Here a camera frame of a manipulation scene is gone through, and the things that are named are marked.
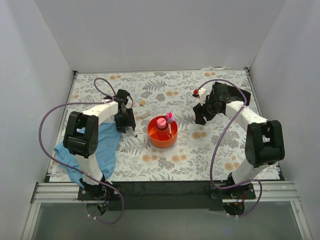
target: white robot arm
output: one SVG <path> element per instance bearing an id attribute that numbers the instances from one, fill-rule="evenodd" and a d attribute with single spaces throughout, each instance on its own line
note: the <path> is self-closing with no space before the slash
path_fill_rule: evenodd
<path id="1" fill-rule="evenodd" d="M 103 123 L 109 117 L 116 115 L 118 113 L 118 103 L 113 101 L 111 103 L 101 104 L 90 108 L 89 110 L 85 110 L 82 114 L 87 116 L 96 116 L 98 117 L 98 126 Z M 85 158 L 82 155 L 75 155 L 75 159 L 78 162 L 82 171 L 87 173 L 89 176 L 101 180 L 103 178 L 103 174 L 99 169 L 96 153 L 89 155 L 88 158 Z M 82 180 L 90 185 L 98 185 L 96 181 L 93 181 L 88 176 L 84 175 Z"/>
<path id="2" fill-rule="evenodd" d="M 125 133 L 128 127 L 135 130 L 136 122 L 133 110 L 126 108 L 129 98 L 130 94 L 126 90 L 119 89 L 114 96 L 114 101 L 110 103 L 104 101 L 104 104 L 96 105 L 83 112 L 73 111 L 68 118 L 63 146 L 75 156 L 79 167 L 86 173 L 80 182 L 84 189 L 96 199 L 104 196 L 102 185 L 88 176 L 101 182 L 105 180 L 96 158 L 99 125 L 114 115 L 116 129 L 119 132 Z"/>
<path id="3" fill-rule="evenodd" d="M 204 125 L 216 114 L 223 113 L 233 118 L 244 105 L 236 89 L 226 84 L 216 83 L 212 86 L 210 95 L 207 90 L 200 88 L 193 96 L 199 98 L 200 103 L 193 110 L 195 123 Z M 282 127 L 277 120 L 269 121 L 254 113 L 245 106 L 235 121 L 246 131 L 245 156 L 242 164 L 232 172 L 227 179 L 227 186 L 254 179 L 263 169 L 285 157 Z"/>
<path id="4" fill-rule="evenodd" d="M 225 115 L 229 118 L 233 118 L 243 105 L 243 101 L 233 101 L 226 104 Z M 235 122 L 238 123 L 245 131 L 247 131 L 248 125 L 252 123 L 266 124 L 267 121 L 267 119 L 257 115 L 248 107 L 245 107 L 235 119 Z M 231 174 L 232 179 L 235 184 L 254 179 L 263 169 L 267 168 L 268 166 L 269 165 L 266 163 L 262 166 L 254 167 L 245 158 L 241 165 Z"/>

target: floral tablecloth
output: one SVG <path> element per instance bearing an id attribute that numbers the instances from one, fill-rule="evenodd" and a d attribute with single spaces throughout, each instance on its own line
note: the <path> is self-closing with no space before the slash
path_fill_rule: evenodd
<path id="1" fill-rule="evenodd" d="M 70 102 L 99 102 L 103 96 L 93 85 L 95 78 L 110 81 L 115 91 L 127 90 L 135 104 L 136 129 L 133 134 L 122 133 L 116 150 L 116 165 L 110 181 L 199 181 L 209 180 L 210 162 L 220 134 L 229 122 L 223 114 L 217 115 L 206 125 L 195 124 L 193 106 L 199 100 L 192 97 L 192 92 L 203 82 L 210 79 L 226 79 L 241 89 L 251 92 L 250 84 L 243 70 L 197 70 L 166 72 L 130 72 L 79 74 L 75 80 Z M 103 92 L 111 93 L 110 87 L 102 80 L 98 82 Z M 212 84 L 205 86 L 208 90 Z M 258 113 L 254 96 L 251 95 L 250 108 Z M 69 113 L 82 112 L 90 105 L 73 105 L 67 110 L 59 135 L 63 140 Z M 150 116 L 141 119 L 141 115 L 150 112 Z M 150 120 L 159 115 L 172 112 L 178 124 L 176 143 L 166 149 L 153 146 L 148 140 L 147 126 Z M 225 180 L 245 158 L 246 132 L 233 123 L 221 142 L 214 163 L 213 176 Z M 279 179 L 277 167 L 270 166 L 258 175 L 260 179 Z M 64 167 L 54 163 L 50 182 L 69 182 Z"/>

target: blue cloth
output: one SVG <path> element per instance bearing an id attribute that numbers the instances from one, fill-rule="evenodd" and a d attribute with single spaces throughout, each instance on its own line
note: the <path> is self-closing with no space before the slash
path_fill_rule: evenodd
<path id="1" fill-rule="evenodd" d="M 95 156 L 99 169 L 106 179 L 109 178 L 115 170 L 115 152 L 119 145 L 120 137 L 121 134 L 117 131 L 115 122 L 103 122 L 100 124 L 98 147 L 96 148 Z M 75 156 L 69 153 L 69 150 L 64 147 L 62 142 L 55 146 L 54 151 L 59 161 L 77 169 L 81 169 Z M 68 167 L 66 168 L 66 171 L 72 182 L 84 187 L 80 182 L 80 179 L 83 177 L 81 173 Z"/>

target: white wall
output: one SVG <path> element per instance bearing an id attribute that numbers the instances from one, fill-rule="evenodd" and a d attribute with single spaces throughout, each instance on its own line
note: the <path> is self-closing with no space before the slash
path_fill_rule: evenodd
<path id="1" fill-rule="evenodd" d="M 0 239 L 20 239 L 48 159 L 38 143 L 42 116 L 65 103 L 72 71 L 33 0 L 0 0 Z M 43 132 L 53 150 L 62 112 Z"/>
<path id="2" fill-rule="evenodd" d="M 286 157 L 313 239 L 320 239 L 320 1 L 288 0 L 252 67 L 263 116 L 282 123 Z"/>
<path id="3" fill-rule="evenodd" d="M 35 0 L 73 70 L 252 65 L 285 0 Z"/>

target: small block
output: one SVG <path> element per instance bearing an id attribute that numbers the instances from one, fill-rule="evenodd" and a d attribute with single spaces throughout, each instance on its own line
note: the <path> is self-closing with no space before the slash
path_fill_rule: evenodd
<path id="1" fill-rule="evenodd" d="M 148 117 L 150 115 L 150 112 L 146 112 L 145 114 L 141 115 L 140 118 L 141 119 L 145 119 L 146 117 Z"/>

